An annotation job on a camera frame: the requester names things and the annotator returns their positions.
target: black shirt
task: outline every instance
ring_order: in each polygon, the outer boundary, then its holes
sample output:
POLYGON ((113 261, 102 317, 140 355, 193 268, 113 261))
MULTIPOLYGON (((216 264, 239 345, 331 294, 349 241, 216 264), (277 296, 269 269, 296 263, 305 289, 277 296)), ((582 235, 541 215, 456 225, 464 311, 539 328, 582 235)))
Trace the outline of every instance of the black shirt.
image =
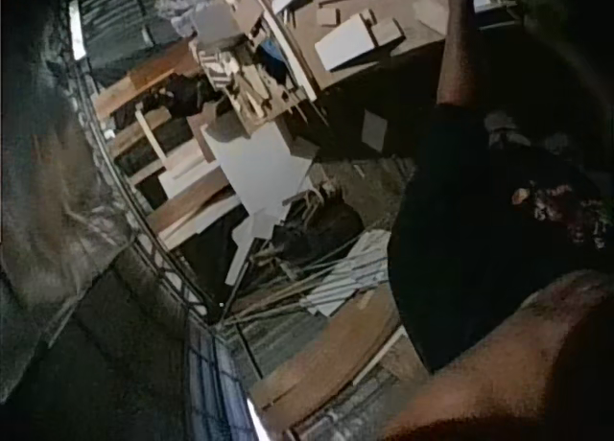
POLYGON ((480 114, 438 106, 416 164, 390 238, 390 285, 431 371, 558 276, 612 266, 609 246, 597 249, 591 235, 574 242, 566 223, 581 203, 599 198, 597 188, 541 149, 490 150, 480 114), (549 200, 563 184, 571 193, 562 194, 562 206, 574 211, 542 220, 539 197, 549 200), (512 204, 520 188, 530 197, 512 204))

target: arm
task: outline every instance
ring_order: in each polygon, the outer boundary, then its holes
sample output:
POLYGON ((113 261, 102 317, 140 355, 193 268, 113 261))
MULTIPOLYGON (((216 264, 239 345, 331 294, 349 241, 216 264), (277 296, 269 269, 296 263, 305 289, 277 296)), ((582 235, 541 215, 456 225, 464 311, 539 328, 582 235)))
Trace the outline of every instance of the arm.
POLYGON ((439 74, 437 103, 476 108, 480 93, 480 33, 473 0, 448 0, 448 34, 439 74))

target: fabric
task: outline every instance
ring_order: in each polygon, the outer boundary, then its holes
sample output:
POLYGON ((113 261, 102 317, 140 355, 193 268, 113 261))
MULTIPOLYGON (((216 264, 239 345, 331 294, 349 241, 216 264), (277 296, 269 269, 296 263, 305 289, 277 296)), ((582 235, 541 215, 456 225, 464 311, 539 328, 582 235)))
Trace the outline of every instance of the fabric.
POLYGON ((390 238, 389 271, 401 318, 430 370, 558 276, 612 269, 612 227, 598 189, 544 150, 490 150, 479 113, 438 106, 416 162, 390 238))

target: person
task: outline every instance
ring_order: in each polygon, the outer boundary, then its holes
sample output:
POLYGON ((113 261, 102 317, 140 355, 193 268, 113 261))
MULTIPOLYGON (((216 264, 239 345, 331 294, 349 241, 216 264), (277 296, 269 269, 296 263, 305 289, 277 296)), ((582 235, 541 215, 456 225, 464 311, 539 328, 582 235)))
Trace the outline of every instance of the person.
POLYGON ((607 206, 545 150, 489 148, 473 2, 448 2, 437 106, 389 245, 401 319, 435 375, 387 435, 611 436, 607 206))

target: dark clothing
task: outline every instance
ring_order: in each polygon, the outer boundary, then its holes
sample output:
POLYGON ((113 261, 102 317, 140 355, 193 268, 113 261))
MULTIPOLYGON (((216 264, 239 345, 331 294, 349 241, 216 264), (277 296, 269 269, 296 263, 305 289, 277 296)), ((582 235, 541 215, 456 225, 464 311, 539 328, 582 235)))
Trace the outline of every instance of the dark clothing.
POLYGON ((478 113, 437 107, 416 163, 390 238, 390 285, 431 371, 558 276, 611 269, 582 220, 582 206, 601 204, 596 187, 544 150, 490 150, 478 113))

